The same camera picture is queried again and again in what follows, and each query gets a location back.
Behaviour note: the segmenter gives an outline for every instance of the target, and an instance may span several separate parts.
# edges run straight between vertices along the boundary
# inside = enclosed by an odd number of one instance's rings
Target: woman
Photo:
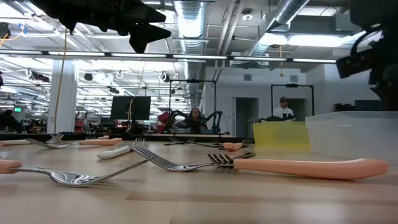
[[[191,127],[191,134],[200,134],[201,130],[206,130],[207,125],[206,124],[201,124],[200,119],[201,118],[201,113],[198,108],[194,108],[191,110],[191,113],[189,114],[189,126]]]

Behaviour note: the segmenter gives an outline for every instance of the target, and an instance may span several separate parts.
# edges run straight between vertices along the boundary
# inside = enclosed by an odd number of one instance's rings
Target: black cap
[[[282,96],[280,99],[279,99],[279,102],[284,102],[284,101],[288,101],[289,99],[286,97],[286,96]]]

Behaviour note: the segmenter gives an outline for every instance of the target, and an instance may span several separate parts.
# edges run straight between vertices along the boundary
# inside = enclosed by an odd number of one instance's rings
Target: clear plastic bin
[[[398,161],[398,112],[344,111],[305,121],[315,153]]]

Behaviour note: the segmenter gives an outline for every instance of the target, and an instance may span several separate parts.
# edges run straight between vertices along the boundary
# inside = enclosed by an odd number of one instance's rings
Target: exposed pipe
[[[205,2],[175,1],[175,11],[178,14],[177,25],[180,37],[204,38],[206,7]],[[202,41],[180,41],[182,53],[203,54],[205,43]],[[200,78],[201,64],[195,62],[184,62],[184,74],[186,79]],[[191,108],[199,104],[197,86],[187,85]]]
[[[218,55],[220,53],[220,50],[223,46],[223,42],[225,39],[225,35],[226,35],[226,31],[228,30],[229,27],[229,22],[231,21],[232,18],[232,13],[234,10],[234,6],[235,6],[235,2],[231,1],[229,3],[228,6],[228,14],[226,15],[226,19],[223,25],[223,30],[221,31],[221,36],[220,36],[220,40],[218,41],[218,45],[217,45],[217,51],[215,52],[215,55]]]
[[[243,5],[244,5],[243,0],[241,0],[239,2],[238,9],[236,10],[236,15],[235,15],[234,21],[233,21],[233,23],[231,25],[231,28],[229,30],[228,37],[227,37],[226,42],[224,44],[223,55],[226,54],[226,52],[228,50],[228,47],[229,47],[229,44],[231,43],[232,36],[234,35],[234,32],[235,32],[236,24],[238,23],[238,20],[240,18],[239,15],[242,14],[242,11],[243,11]]]
[[[254,44],[253,48],[246,54],[247,56],[262,56],[269,45],[264,42],[269,38],[268,31],[292,22],[297,14],[310,2],[310,0],[280,0],[274,18],[271,20],[266,33]]]

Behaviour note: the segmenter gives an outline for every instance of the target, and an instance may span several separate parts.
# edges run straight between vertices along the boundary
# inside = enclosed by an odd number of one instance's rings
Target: white column
[[[63,67],[62,84],[58,99],[57,130],[54,130],[55,107],[58,87],[60,84],[61,69],[62,61],[54,60],[47,133],[59,133],[63,131],[73,132],[75,129],[76,94],[79,69],[75,67],[73,61],[66,60]]]

